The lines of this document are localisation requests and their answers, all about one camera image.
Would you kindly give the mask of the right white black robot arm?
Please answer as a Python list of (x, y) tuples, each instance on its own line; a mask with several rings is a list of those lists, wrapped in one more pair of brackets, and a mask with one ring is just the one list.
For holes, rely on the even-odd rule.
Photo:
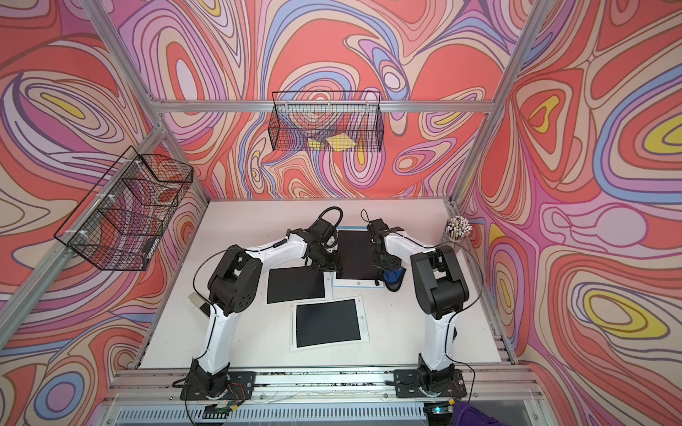
[(449, 245), (427, 246), (381, 218), (369, 221), (367, 230), (373, 247), (371, 264), (387, 289), (398, 291), (406, 273), (412, 273), (417, 305), (426, 316), (424, 346), (418, 355), (420, 373), (429, 382), (451, 376), (456, 317), (470, 298), (456, 252)]

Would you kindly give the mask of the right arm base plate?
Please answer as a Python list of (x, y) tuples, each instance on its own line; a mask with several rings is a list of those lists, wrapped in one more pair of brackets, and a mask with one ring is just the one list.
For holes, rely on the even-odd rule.
[(394, 378), (385, 383), (394, 387), (396, 397), (399, 399), (460, 400), (468, 394), (461, 370), (453, 366), (442, 370), (428, 370), (426, 367), (396, 369)]

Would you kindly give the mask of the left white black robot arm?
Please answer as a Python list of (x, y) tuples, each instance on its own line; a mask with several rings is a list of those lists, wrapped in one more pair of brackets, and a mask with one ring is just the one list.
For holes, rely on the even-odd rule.
[(229, 366), (241, 313), (254, 302), (263, 273), (296, 259), (308, 260), (322, 272), (335, 272), (338, 237), (336, 225), (318, 218), (310, 227), (289, 230), (279, 241), (255, 248), (236, 244), (227, 248), (207, 284), (210, 323), (195, 362), (198, 369), (214, 377)]

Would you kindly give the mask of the blue-edged white drawing tablet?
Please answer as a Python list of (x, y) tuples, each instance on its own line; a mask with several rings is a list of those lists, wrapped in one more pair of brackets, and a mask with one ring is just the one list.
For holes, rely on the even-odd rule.
[(339, 231), (340, 269), (332, 280), (334, 289), (383, 289), (379, 270), (372, 265), (374, 246), (365, 228), (349, 228)]

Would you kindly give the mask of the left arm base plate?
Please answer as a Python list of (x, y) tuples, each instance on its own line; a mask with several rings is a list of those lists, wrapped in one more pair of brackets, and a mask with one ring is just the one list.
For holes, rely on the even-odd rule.
[(254, 372), (209, 375), (197, 370), (190, 372), (182, 383), (180, 398), (184, 401), (245, 401), (252, 398), (254, 380)]

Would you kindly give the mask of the blue microfibre cloth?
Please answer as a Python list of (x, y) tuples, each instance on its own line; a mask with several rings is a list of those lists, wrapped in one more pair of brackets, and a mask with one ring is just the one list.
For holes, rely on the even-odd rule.
[(383, 271), (380, 273), (379, 278), (381, 282), (385, 284), (386, 289), (391, 292), (397, 292), (401, 289), (405, 273), (406, 269), (404, 267), (400, 267), (398, 269)]

